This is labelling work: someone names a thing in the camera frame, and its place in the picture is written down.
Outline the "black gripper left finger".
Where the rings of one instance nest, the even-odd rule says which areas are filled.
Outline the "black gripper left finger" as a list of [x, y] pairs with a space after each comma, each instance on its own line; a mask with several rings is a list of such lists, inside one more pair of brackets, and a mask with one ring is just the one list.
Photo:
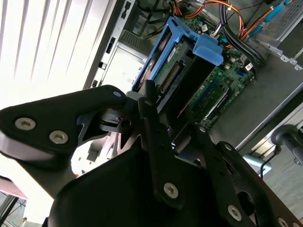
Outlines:
[[147, 89], [146, 96], [132, 98], [105, 85], [5, 108], [0, 112], [1, 152], [41, 170], [62, 170], [77, 147], [116, 132], [120, 144], [116, 157], [133, 148], [144, 151], [155, 198], [180, 209], [176, 159], [159, 121], [154, 83], [148, 81]]

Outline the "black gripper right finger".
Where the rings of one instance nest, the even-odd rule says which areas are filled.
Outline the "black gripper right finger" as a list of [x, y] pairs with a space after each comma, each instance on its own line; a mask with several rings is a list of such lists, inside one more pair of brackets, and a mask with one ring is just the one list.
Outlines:
[[198, 161], [210, 177], [219, 213], [228, 225], [302, 226], [231, 144], [214, 144], [208, 132], [195, 124], [194, 146]]

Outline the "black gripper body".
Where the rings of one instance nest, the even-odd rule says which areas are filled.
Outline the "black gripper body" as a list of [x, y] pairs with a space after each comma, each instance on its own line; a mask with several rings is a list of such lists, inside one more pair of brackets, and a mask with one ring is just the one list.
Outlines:
[[175, 162], [185, 191], [182, 209], [155, 198], [148, 155], [133, 148], [69, 182], [53, 202], [48, 226], [237, 227], [219, 207], [207, 172], [180, 158]]

